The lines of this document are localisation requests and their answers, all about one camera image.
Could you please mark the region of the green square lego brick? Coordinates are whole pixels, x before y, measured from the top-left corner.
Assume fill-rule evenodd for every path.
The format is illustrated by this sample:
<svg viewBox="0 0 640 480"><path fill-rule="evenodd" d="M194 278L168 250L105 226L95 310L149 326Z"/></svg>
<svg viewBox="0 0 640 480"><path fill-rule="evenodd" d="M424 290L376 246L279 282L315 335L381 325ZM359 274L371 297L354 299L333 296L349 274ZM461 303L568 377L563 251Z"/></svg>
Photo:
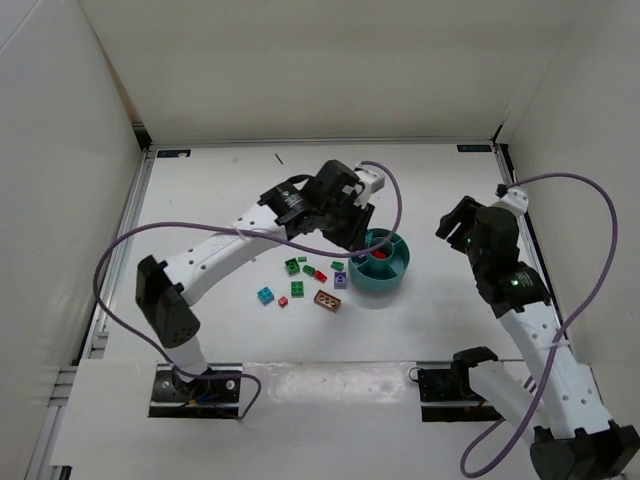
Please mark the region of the green square lego brick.
<svg viewBox="0 0 640 480"><path fill-rule="evenodd" d="M303 298L305 295L304 282L292 281L290 283L290 294L292 298Z"/></svg>

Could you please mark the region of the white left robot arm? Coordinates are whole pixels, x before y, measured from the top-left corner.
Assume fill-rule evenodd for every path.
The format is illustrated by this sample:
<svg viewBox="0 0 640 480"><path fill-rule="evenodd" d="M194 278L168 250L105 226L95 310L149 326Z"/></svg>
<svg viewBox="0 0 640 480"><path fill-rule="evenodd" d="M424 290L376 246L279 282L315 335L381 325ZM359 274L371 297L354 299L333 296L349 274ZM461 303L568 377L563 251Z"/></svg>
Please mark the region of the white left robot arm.
<svg viewBox="0 0 640 480"><path fill-rule="evenodd" d="M371 195L384 177L362 166L326 162L316 175L291 177L263 193L222 232L163 261L137 267L135 301L174 365L180 382L209 373L191 308L219 281L262 253L299 235L320 231L349 252L365 246L374 212Z"/></svg>

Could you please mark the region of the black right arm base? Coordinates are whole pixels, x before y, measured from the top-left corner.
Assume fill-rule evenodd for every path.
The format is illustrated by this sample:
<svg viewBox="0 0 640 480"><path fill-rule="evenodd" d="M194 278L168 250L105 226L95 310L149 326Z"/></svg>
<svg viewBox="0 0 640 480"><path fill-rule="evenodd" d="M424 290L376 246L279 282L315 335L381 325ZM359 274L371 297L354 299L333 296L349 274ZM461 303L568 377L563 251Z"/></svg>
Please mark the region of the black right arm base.
<svg viewBox="0 0 640 480"><path fill-rule="evenodd" d="M407 372L410 382L418 386L423 423L470 423L502 420L498 411L482 396L471 390L469 371L481 363L498 361L486 346L453 354L447 366L417 363Z"/></svg>

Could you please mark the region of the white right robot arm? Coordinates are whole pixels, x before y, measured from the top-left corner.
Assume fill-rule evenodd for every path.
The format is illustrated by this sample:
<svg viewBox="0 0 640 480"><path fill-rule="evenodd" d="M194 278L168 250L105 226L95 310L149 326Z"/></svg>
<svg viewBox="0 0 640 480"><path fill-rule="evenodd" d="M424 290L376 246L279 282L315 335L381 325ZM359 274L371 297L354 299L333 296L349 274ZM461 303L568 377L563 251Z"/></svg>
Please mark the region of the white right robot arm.
<svg viewBox="0 0 640 480"><path fill-rule="evenodd" d="M609 479L639 451L639 435L621 426L599 399L563 333L538 272L519 258L522 191L491 206L464 197L444 215L437 237L469 260L481 298L517 346L534 392L513 380L487 348L455 355L465 390L488 400L528 447L541 479Z"/></svg>

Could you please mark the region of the small teal lego brick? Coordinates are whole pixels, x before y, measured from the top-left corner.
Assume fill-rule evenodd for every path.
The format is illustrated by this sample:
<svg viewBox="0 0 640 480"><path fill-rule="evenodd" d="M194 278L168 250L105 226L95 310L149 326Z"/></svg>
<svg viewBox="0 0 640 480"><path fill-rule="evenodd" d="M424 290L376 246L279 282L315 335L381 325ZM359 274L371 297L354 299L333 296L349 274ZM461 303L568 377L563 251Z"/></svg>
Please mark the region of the small teal lego brick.
<svg viewBox="0 0 640 480"><path fill-rule="evenodd" d="M268 305L275 300L275 296L269 287L264 287L257 292L257 298L262 305Z"/></svg>

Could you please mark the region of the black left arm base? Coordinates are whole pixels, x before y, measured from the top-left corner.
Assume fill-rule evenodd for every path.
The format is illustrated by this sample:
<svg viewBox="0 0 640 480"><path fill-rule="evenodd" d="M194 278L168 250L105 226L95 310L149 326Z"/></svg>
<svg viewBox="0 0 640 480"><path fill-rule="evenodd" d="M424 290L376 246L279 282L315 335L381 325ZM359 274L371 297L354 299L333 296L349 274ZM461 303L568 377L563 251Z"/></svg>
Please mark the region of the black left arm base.
<svg viewBox="0 0 640 480"><path fill-rule="evenodd" d="M241 368L223 365L209 368L209 374L221 379L196 380L185 385L169 365L156 368L147 416L165 419L222 419L239 416Z"/></svg>

